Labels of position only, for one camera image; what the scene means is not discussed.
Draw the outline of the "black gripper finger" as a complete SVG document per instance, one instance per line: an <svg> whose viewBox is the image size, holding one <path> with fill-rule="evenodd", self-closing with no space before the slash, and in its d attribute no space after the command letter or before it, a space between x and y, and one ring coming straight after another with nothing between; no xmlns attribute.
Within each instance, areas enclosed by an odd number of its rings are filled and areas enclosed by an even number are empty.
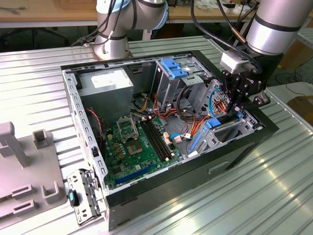
<svg viewBox="0 0 313 235"><path fill-rule="evenodd" d="M240 110L251 110L251 109L260 108L269 103L270 103L269 96L266 95L264 92L260 92L254 97L252 97L252 99L250 99L248 96L243 95L237 98L234 104Z"/></svg>
<svg viewBox="0 0 313 235"><path fill-rule="evenodd" d="M223 91L228 97L229 104L226 108L226 113L232 115L244 107L243 93L243 74L231 74L227 70L222 70L223 74Z"/></svg>

